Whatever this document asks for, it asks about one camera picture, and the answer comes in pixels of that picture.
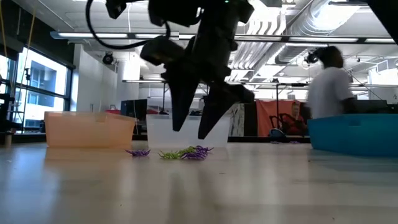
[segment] orange curtain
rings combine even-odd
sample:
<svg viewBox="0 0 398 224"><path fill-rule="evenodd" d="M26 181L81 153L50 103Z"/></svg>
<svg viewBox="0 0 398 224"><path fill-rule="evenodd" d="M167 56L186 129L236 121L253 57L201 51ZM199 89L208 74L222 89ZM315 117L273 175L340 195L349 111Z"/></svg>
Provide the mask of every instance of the orange curtain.
<svg viewBox="0 0 398 224"><path fill-rule="evenodd" d="M279 100L279 114L292 114L293 100ZM275 101L256 101L257 106L257 123L258 136L268 137L269 130L272 129L269 116L276 116L276 100Z"/></svg>

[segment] man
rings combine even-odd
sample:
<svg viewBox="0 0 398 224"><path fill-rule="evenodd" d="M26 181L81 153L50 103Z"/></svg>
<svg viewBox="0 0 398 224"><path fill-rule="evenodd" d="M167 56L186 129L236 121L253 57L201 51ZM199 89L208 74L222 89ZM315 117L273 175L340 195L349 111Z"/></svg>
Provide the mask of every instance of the man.
<svg viewBox="0 0 398 224"><path fill-rule="evenodd" d="M342 70L344 60L336 47L318 49L317 57L324 70L310 84L308 105L313 119L353 113L354 96L349 90L350 78Z"/></svg>

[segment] table surface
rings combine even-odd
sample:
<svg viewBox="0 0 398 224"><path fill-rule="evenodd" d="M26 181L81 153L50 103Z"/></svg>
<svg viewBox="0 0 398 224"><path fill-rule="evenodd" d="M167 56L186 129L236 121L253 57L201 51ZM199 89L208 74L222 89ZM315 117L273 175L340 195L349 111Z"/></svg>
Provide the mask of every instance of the table surface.
<svg viewBox="0 0 398 224"><path fill-rule="evenodd" d="M134 142L135 149L146 142ZM229 144L207 160L0 149L1 224L397 223L398 160Z"/></svg>

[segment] orange plastic bin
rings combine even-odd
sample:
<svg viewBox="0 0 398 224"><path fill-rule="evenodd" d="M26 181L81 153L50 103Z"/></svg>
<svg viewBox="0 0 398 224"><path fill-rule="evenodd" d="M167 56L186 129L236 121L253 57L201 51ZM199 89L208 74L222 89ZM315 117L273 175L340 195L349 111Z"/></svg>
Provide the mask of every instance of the orange plastic bin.
<svg viewBox="0 0 398 224"><path fill-rule="evenodd" d="M45 112L49 147L131 147L136 120L110 113Z"/></svg>

